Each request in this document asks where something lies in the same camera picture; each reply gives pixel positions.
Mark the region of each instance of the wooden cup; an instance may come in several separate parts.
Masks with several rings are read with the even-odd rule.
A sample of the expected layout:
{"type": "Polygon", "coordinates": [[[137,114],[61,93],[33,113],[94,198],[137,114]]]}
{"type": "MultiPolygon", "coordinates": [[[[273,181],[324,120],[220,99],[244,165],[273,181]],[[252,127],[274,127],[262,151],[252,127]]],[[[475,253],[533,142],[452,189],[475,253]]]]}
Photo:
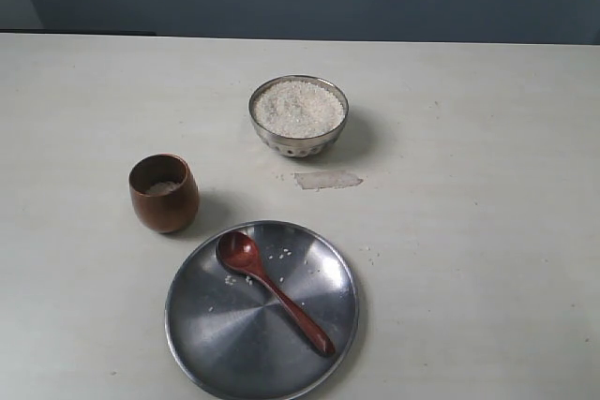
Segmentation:
{"type": "Polygon", "coordinates": [[[135,214],[146,227],[159,233],[185,228],[200,206],[188,163],[176,155],[153,155],[136,164],[129,174],[129,193],[135,214]],[[153,193],[160,183],[170,184],[172,190],[153,193]]]}

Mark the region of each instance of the metal plate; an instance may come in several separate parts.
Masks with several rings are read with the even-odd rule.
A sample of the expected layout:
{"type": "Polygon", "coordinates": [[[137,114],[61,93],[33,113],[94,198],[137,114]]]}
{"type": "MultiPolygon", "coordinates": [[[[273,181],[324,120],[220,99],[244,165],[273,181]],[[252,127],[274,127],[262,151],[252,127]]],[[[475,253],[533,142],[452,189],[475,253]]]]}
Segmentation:
{"type": "Polygon", "coordinates": [[[242,224],[200,245],[177,272],[165,307],[174,358],[192,381],[228,400],[307,393],[339,366],[357,326],[356,286],[343,258],[318,234],[277,221],[242,224]],[[334,342],[333,357],[313,349],[263,286],[218,263],[218,238],[232,230],[256,241],[269,275],[334,342]]]}

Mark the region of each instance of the plate rim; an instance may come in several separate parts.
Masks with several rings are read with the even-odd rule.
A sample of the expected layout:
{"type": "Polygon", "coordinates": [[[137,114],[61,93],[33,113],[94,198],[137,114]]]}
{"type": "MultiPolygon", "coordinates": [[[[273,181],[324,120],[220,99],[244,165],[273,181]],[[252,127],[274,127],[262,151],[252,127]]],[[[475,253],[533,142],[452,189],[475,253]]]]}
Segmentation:
{"type": "Polygon", "coordinates": [[[356,286],[356,279],[354,277],[353,271],[352,271],[350,265],[348,264],[348,261],[346,261],[342,257],[342,255],[339,253],[338,249],[331,242],[329,242],[327,239],[322,237],[321,234],[316,233],[315,231],[308,229],[306,227],[303,227],[301,225],[294,224],[293,222],[286,222],[286,221],[281,221],[281,220],[270,220],[270,219],[251,220],[248,222],[234,225],[232,227],[228,227],[225,230],[222,230],[222,231],[219,231],[219,232],[213,234],[212,236],[210,236],[210,237],[206,238],[204,241],[202,241],[186,257],[186,259],[184,259],[184,261],[179,266],[179,269],[177,269],[177,272],[175,273],[175,275],[171,281],[171,284],[169,285],[169,291],[167,292],[167,299],[165,301],[165,307],[164,307],[164,327],[165,327],[165,334],[167,335],[167,344],[169,345],[169,350],[171,351],[172,356],[174,357],[175,361],[177,362],[177,365],[179,365],[179,368],[181,368],[181,370],[183,370],[184,374],[186,374],[186,376],[196,386],[201,388],[203,391],[210,393],[211,395],[214,395],[217,398],[221,398],[222,400],[249,400],[250,397],[236,397],[236,396],[224,394],[221,391],[214,390],[210,385],[204,383],[201,379],[196,377],[196,375],[193,374],[190,370],[188,370],[186,365],[183,363],[183,361],[179,357],[177,349],[175,348],[175,344],[173,343],[172,335],[171,335],[171,327],[169,325],[169,317],[170,317],[169,305],[171,304],[171,300],[172,300],[172,296],[173,296],[173,285],[175,284],[175,281],[179,279],[179,277],[180,277],[181,273],[184,271],[184,269],[188,266],[188,263],[208,243],[210,243],[211,241],[215,240],[216,238],[218,238],[219,236],[221,236],[227,232],[239,230],[239,229],[246,228],[246,227],[256,226],[256,225],[264,225],[264,224],[277,224],[277,225],[283,225],[283,226],[300,229],[300,230],[314,236],[315,238],[319,239],[324,244],[326,244],[327,247],[337,257],[337,259],[339,260],[339,262],[341,263],[343,268],[346,270],[346,273],[348,274],[348,277],[350,279],[350,284],[352,286],[352,294],[354,296],[354,306],[355,306],[355,313],[354,313],[354,318],[352,321],[352,329],[350,331],[348,342],[346,343],[346,346],[344,347],[344,349],[339,353],[339,355],[337,356],[337,360],[332,364],[332,366],[329,367],[329,369],[327,369],[327,371],[325,371],[319,378],[317,378],[315,381],[313,381],[312,383],[307,385],[305,388],[298,390],[295,393],[283,395],[280,397],[270,397],[270,398],[264,399],[264,400],[293,400],[295,398],[301,397],[302,395],[305,395],[305,394],[311,392],[312,390],[314,390],[315,388],[317,388],[318,386],[323,384],[329,377],[331,377],[334,374],[334,372],[336,372],[336,370],[339,368],[341,363],[348,356],[348,353],[350,352],[350,349],[353,346],[354,339],[356,338],[356,334],[358,331],[359,318],[360,318],[360,299],[358,296],[358,288],[356,286]]]}

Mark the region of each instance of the bowl rim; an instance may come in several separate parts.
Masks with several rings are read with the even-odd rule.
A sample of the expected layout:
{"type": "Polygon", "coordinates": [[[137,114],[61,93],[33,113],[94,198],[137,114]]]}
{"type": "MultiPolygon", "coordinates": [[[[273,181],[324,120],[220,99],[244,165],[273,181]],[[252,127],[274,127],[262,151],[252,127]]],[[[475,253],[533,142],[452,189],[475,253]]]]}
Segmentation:
{"type": "Polygon", "coordinates": [[[301,74],[281,75],[281,76],[275,77],[274,79],[271,79],[269,81],[265,81],[263,84],[261,84],[258,88],[256,88],[254,90],[254,92],[252,93],[252,96],[250,96],[250,100],[247,104],[247,108],[248,108],[248,112],[250,113],[250,119],[260,129],[262,129],[265,132],[269,133],[270,135],[276,136],[278,138],[283,138],[285,140],[293,140],[293,141],[298,141],[298,142],[315,140],[315,139],[323,138],[327,135],[335,133],[337,130],[342,129],[346,125],[346,121],[348,119],[348,114],[350,113],[350,104],[348,102],[348,98],[346,97],[344,92],[341,89],[339,89],[335,84],[331,83],[330,81],[328,81],[326,79],[322,79],[321,77],[315,77],[314,75],[301,75],[301,74]],[[253,110],[252,106],[256,103],[256,101],[266,91],[267,88],[270,88],[271,86],[274,86],[274,85],[284,82],[284,81],[293,81],[294,79],[299,80],[299,81],[302,81],[305,79],[319,81],[320,83],[326,84],[329,87],[333,88],[335,91],[337,91],[341,95],[341,98],[343,99],[343,101],[341,101],[339,99],[339,97],[336,96],[337,100],[340,100],[342,109],[344,110],[344,118],[341,120],[341,122],[339,124],[337,124],[337,126],[332,128],[331,130],[326,131],[325,133],[322,133],[321,135],[309,136],[307,138],[290,138],[288,136],[279,135],[278,133],[274,133],[271,130],[265,128],[256,119],[256,116],[254,115],[254,110],[253,110]]]}

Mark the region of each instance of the table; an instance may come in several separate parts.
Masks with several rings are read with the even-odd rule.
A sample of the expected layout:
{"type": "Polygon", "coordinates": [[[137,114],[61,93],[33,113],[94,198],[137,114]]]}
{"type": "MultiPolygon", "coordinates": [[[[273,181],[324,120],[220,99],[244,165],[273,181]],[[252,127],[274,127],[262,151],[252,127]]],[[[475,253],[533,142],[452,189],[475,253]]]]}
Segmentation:
{"type": "Polygon", "coordinates": [[[211,398],[170,355],[167,289],[265,218],[324,235],[361,284],[355,346],[309,399],[600,398],[600,49],[3,34],[0,79],[0,398],[211,398]],[[291,73],[351,103],[312,160],[248,119],[291,73]],[[160,152],[202,196],[173,236],[128,197],[160,152]],[[296,184],[316,170],[364,182],[296,184]]]}

